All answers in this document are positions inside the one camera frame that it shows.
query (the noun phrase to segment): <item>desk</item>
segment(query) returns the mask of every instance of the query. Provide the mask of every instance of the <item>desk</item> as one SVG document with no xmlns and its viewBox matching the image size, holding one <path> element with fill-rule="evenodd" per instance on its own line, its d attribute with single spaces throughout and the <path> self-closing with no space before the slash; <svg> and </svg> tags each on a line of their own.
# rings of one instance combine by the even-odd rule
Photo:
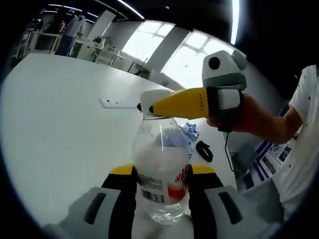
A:
<svg viewBox="0 0 319 239">
<path fill-rule="evenodd" d="M 4 162 L 26 209 L 41 226 L 58 223 L 69 205 L 101 186 L 113 168 L 132 162 L 142 114 L 104 109 L 98 99 L 129 101 L 160 88 L 106 65 L 57 55 L 30 54 L 11 71 L 0 106 Z M 214 153 L 212 167 L 224 185 L 236 188 L 223 134 L 203 119 L 198 126 L 199 139 Z M 194 160 L 205 163 L 196 154 Z"/>
</svg>

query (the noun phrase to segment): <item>man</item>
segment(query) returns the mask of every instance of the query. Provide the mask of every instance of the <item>man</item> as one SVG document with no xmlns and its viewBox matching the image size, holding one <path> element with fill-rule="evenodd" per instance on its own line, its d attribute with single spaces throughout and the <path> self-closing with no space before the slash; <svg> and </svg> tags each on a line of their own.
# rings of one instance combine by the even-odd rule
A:
<svg viewBox="0 0 319 239">
<path fill-rule="evenodd" d="M 281 169 L 272 177 L 284 208 L 285 219 L 299 205 L 319 162 L 319 69 L 303 69 L 290 109 L 275 117 L 249 95 L 244 96 L 241 118 L 234 131 L 249 132 L 265 141 L 285 143 L 302 126 L 298 139 Z M 208 118 L 210 126 L 220 126 Z"/>
<path fill-rule="evenodd" d="M 84 27 L 85 27 L 84 15 L 79 15 L 78 17 L 73 18 L 67 24 L 67 30 L 64 36 L 62 37 L 59 48 L 55 54 L 60 56 L 68 56 L 75 42 L 76 34 L 78 34 L 79 32 L 82 33 Z"/>
</svg>

